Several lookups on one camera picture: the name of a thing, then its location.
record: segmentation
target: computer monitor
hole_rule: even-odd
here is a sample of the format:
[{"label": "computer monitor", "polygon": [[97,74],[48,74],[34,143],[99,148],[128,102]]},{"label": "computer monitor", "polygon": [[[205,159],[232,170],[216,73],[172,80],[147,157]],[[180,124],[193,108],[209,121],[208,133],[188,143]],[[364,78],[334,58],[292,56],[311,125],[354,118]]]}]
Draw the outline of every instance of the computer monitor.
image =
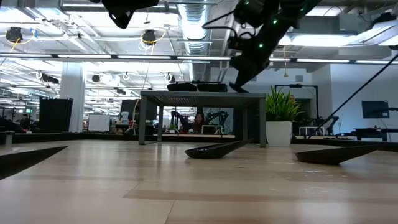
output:
[{"label": "computer monitor", "polygon": [[362,101],[364,119],[390,118],[387,101]]}]

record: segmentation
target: wooden table surface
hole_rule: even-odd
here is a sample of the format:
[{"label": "wooden table surface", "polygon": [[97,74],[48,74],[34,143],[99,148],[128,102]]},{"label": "wooden table surface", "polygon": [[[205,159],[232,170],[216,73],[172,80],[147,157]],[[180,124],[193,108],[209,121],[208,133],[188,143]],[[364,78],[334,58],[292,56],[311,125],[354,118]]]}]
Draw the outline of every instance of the wooden table surface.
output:
[{"label": "wooden table surface", "polygon": [[65,141],[15,147],[68,148],[0,180],[4,224],[398,223],[398,154],[342,163],[301,163],[292,151],[259,148],[196,160],[206,144]]}]

